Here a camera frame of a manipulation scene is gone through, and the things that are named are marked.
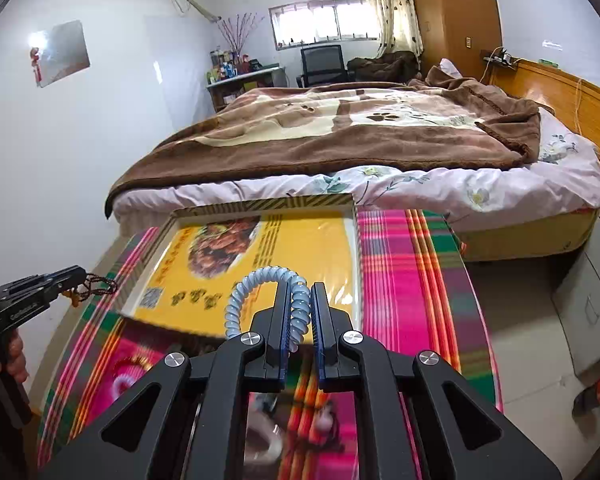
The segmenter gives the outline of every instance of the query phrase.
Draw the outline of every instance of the qr code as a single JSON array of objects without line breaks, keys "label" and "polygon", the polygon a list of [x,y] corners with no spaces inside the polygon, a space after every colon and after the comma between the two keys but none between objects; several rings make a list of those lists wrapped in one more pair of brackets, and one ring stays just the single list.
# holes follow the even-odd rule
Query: qr code
[{"label": "qr code", "polygon": [[164,292],[164,288],[161,286],[151,286],[144,292],[142,300],[140,300],[140,306],[145,308],[155,308],[160,301],[160,297]]}]

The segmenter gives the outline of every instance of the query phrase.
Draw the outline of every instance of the drawer handle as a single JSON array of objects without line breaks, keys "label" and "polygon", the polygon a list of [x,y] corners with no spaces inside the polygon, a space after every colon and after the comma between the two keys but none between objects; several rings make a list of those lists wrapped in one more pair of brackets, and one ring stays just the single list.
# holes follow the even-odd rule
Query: drawer handle
[{"label": "drawer handle", "polygon": [[[591,320],[592,316],[589,315],[589,310],[593,312],[593,316],[594,316],[593,321]],[[587,316],[587,321],[589,321],[589,324],[591,326],[594,326],[598,322],[598,320],[600,319],[600,314],[598,314],[596,312],[596,309],[593,308],[593,303],[591,303],[591,296],[590,295],[587,296],[587,303],[584,304],[584,314],[585,314],[585,316]]]}]

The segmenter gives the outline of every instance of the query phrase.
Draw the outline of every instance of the wooden wardrobe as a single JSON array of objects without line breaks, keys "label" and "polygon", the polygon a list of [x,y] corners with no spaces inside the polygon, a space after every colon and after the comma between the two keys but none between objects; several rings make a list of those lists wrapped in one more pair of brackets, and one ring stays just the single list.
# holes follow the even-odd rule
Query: wooden wardrobe
[{"label": "wooden wardrobe", "polygon": [[480,79],[486,66],[480,51],[490,53],[502,45],[496,0],[414,0],[414,4],[424,44],[423,74],[446,57],[462,75]]}]

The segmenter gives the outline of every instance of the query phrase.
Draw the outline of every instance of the screw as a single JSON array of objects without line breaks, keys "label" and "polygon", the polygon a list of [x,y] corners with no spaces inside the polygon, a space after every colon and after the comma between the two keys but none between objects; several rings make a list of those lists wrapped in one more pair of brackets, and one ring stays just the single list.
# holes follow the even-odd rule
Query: screw
[{"label": "screw", "polygon": [[342,338],[350,345],[357,345],[362,341],[362,334],[357,330],[349,330],[342,335]]},{"label": "screw", "polygon": [[420,352],[418,359],[420,359],[420,362],[424,365],[433,366],[438,364],[440,356],[432,350],[425,350],[424,352]]},{"label": "screw", "polygon": [[240,341],[248,346],[257,345],[260,342],[260,334],[257,332],[245,332],[240,336]]},{"label": "screw", "polygon": [[182,355],[180,352],[172,352],[164,358],[164,363],[171,368],[180,366],[183,362],[184,355]]}]

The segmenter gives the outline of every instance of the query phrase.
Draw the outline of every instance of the coiled cable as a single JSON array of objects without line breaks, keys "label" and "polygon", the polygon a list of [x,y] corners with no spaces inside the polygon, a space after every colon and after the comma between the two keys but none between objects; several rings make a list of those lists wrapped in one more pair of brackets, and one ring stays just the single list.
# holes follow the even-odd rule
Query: coiled cable
[{"label": "coiled cable", "polygon": [[235,286],[224,309],[226,336],[231,339],[242,333],[240,330],[242,304],[254,288],[267,282],[288,283],[291,286],[289,349],[295,352],[298,350],[298,345],[302,343],[304,334],[309,331],[311,322],[310,292],[306,286],[306,279],[286,267],[268,266],[252,270]]}]

